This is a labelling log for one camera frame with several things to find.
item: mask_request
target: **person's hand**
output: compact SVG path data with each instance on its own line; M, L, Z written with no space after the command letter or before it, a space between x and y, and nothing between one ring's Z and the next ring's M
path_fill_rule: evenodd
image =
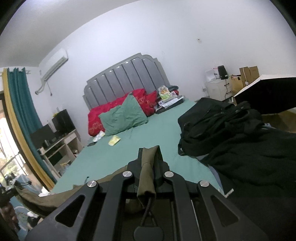
M12 204L9 202L5 207L0 208L0 213L8 226L14 230L18 225L18 219Z

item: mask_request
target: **black monitor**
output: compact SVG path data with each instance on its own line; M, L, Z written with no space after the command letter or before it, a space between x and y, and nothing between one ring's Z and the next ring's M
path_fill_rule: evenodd
M45 140L48 140L51 142L52 139L55 138L54 132L52 131L52 129L48 124L41 127L34 133L30 134L30 136L36 149L39 149L40 147L42 147Z
M67 112L67 110L62 110L56 114L52 119L52 122L58 132L61 134L68 134L75 129L75 126Z

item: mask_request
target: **red pillow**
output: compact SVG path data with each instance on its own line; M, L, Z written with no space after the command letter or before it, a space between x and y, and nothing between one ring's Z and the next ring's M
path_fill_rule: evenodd
M100 131L105 131L103 124L99 118L101 113L108 112L112 108L121 105L128 94L125 94L123 97L117 98L116 100L109 102L104 105L97 106L90 110L88 114L89 120L89 135L96 136ZM154 114L154 105L156 104L156 91L153 91L151 94L147 95L145 89L133 90L133 96L138 101L143 112L146 116L151 116Z

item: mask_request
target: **desk drawer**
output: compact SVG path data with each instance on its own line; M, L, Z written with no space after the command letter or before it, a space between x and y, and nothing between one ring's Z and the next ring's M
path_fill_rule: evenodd
M64 143L65 143L65 144L68 144L69 142L71 142L72 140L74 140L75 137L76 137L76 134L75 134L75 133L72 133L71 135L69 135L68 137L66 137L66 138L64 139Z

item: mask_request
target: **black umbrella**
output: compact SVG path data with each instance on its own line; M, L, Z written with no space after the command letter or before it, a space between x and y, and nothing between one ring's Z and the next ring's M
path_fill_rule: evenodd
M261 114L274 114L296 107L296 77L261 76L235 95L237 104L248 101Z

